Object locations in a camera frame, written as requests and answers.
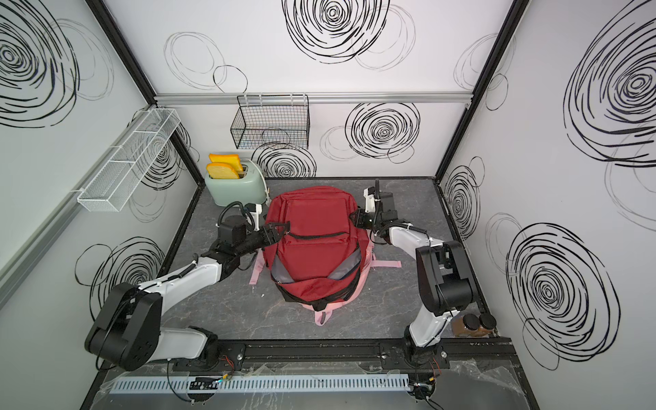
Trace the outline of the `red backpack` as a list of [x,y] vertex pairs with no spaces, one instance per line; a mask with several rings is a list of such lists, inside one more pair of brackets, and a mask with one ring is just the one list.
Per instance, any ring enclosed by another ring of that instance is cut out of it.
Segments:
[[263,251],[265,267],[287,302],[316,315],[358,297],[370,269],[368,231],[353,222],[354,196],[331,186],[288,191],[273,198],[266,223],[290,226]]

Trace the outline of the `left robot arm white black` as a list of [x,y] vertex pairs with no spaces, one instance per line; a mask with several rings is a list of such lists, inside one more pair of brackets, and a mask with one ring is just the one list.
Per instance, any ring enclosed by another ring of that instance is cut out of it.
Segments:
[[191,263],[160,278],[110,292],[84,343],[95,357],[131,372],[159,360],[218,360],[217,336],[190,326],[165,328],[162,316],[176,304],[232,275],[243,256],[278,243],[290,233],[288,222],[268,222],[249,230],[237,215],[218,225],[218,237]]

